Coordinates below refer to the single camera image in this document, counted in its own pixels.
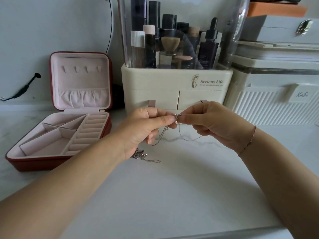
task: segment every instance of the clear plastic cover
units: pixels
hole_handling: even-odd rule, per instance
[[[118,0],[129,68],[228,69],[249,0]]]

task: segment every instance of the wall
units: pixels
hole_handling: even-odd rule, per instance
[[[121,84],[124,59],[118,4],[117,0],[111,1],[114,36],[108,54],[113,61],[114,82]],[[213,11],[205,15],[210,18],[227,1],[210,0]],[[309,6],[308,17],[319,18],[319,0],[301,3]],[[110,26],[107,5],[105,0],[0,0],[0,96],[11,96],[39,72],[43,78],[34,81],[28,92],[17,100],[50,100],[50,54],[63,50],[105,52]],[[164,12],[183,13],[178,7],[175,2],[175,6],[166,6],[168,9]],[[192,20],[189,10],[184,15]]]

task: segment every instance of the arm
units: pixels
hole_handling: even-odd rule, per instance
[[[282,144],[218,103],[188,108],[179,122],[240,154],[294,238],[319,237],[319,178]]]
[[[134,111],[115,133],[1,201],[0,237],[58,238],[114,168],[143,140],[153,143],[157,128],[176,128],[174,121],[171,113],[156,108]]]

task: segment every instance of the bracelet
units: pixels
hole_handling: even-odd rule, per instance
[[[253,139],[254,139],[254,136],[255,136],[255,133],[256,133],[256,129],[257,129],[257,126],[255,126],[255,128],[254,128],[254,133],[253,133],[253,136],[252,136],[250,142],[249,142],[249,143],[247,144],[247,146],[241,151],[241,153],[239,153],[238,157],[240,157],[240,155],[246,150],[246,148],[248,148],[248,146],[249,146],[250,144],[252,144]]]

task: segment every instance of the person's right hand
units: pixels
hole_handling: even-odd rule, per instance
[[[217,102],[196,104],[181,114],[178,122],[193,125],[198,134],[213,136],[238,154],[254,133],[254,125]]]

